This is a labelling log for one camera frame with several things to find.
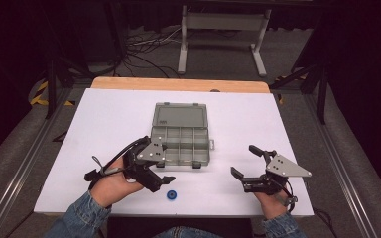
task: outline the person's right hand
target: person's right hand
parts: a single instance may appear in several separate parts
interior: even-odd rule
[[[123,159],[120,157],[109,168],[123,168]],[[137,182],[129,182],[120,172],[102,178],[90,191],[92,198],[102,207],[107,207],[120,201],[127,195],[144,188]]]
[[[262,211],[268,220],[274,219],[287,212],[287,207],[277,199],[276,195],[267,195],[264,192],[253,192],[253,194],[255,194],[256,198],[261,202]],[[284,200],[287,198],[287,194],[283,190],[281,190],[278,195]]]

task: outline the white tabletop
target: white tabletop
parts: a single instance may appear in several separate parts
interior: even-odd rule
[[[206,104],[209,137],[215,141],[207,167],[152,167],[159,176],[176,177],[152,193],[143,189],[113,205],[121,216],[251,217],[261,215],[260,204],[230,173],[235,167],[246,177],[265,173],[264,158],[249,145],[276,150],[295,162],[274,96],[268,93],[176,92],[86,89],[61,150],[48,175],[35,212],[63,213],[83,195],[89,182],[84,174],[110,161],[125,146],[150,136],[157,102]],[[290,178],[299,202],[294,215],[313,215],[301,178]],[[178,197],[167,199],[175,190]]]

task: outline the gray floor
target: gray floor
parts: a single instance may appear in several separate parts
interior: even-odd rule
[[[187,73],[182,78],[264,80],[271,83],[277,76],[289,73],[310,33],[311,31],[299,30],[268,31],[261,48],[261,56],[268,72],[265,78],[258,76],[248,50],[252,39],[256,37],[254,34],[241,32],[225,38],[211,32],[196,33],[190,38]],[[176,69],[179,48],[178,43],[171,42],[138,56],[158,66]],[[149,66],[139,59],[130,59],[132,64]],[[135,76],[164,77],[155,68],[131,67],[131,70]],[[170,77],[177,77],[171,70],[163,70]],[[119,67],[117,73],[122,76],[132,75],[124,66]],[[88,86],[87,83],[76,84],[69,91],[68,99],[79,103]],[[317,98],[315,93],[310,96],[285,91],[283,97],[284,103],[278,103],[278,108],[296,158],[301,166],[314,174],[312,178],[306,179],[312,205],[329,213],[338,237],[381,237],[381,181],[338,110],[331,91],[328,91],[325,108],[326,126],[319,125],[318,119],[312,114],[310,102]],[[52,139],[68,130],[75,109],[76,106],[62,106],[58,116],[51,120],[47,136],[42,146],[36,150],[34,163],[26,171],[27,179],[21,180],[18,189],[14,191],[16,199],[4,204],[7,210],[0,216],[0,237],[5,237],[33,209],[61,146],[61,143],[52,142]],[[6,194],[20,165],[25,164],[26,155],[32,154],[32,145],[37,136],[43,133],[41,128],[50,123],[50,120],[45,121],[46,113],[46,106],[34,105],[0,147],[0,200]],[[336,149],[336,156],[341,161],[343,173],[348,175],[350,184],[339,176],[341,166],[335,166],[335,154],[329,150],[329,141],[324,139],[326,135]],[[55,219],[34,213],[11,237],[42,237]],[[256,233],[262,233],[260,219],[261,217],[252,219]],[[317,216],[298,218],[298,222],[309,237],[333,237]]]

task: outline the blue bottle cap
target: blue bottle cap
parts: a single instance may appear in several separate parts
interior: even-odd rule
[[[177,196],[178,194],[174,190],[170,190],[167,192],[167,198],[169,200],[174,200]]]

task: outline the white stand leg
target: white stand leg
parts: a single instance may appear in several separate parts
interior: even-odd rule
[[[264,63],[262,62],[261,54],[259,54],[259,50],[261,49],[262,41],[264,40],[265,31],[268,27],[269,18],[271,16],[271,10],[266,10],[264,19],[262,20],[261,27],[259,29],[258,41],[255,44],[250,45],[252,50],[253,59],[255,60],[256,67],[258,68],[259,76],[266,77],[267,71],[265,69]]]
[[[179,55],[178,74],[185,74],[187,71],[187,55],[188,55],[188,42],[187,42],[187,6],[182,7],[182,43],[181,54]]]
[[[181,54],[179,55],[179,66],[178,74],[185,74],[187,71],[187,54],[188,54],[188,44],[181,47]]]
[[[267,70],[265,69],[264,63],[262,62],[261,54],[259,54],[259,51],[256,51],[255,44],[251,44],[250,47],[252,48],[252,55],[256,63],[256,68],[258,68],[259,76],[266,77]]]

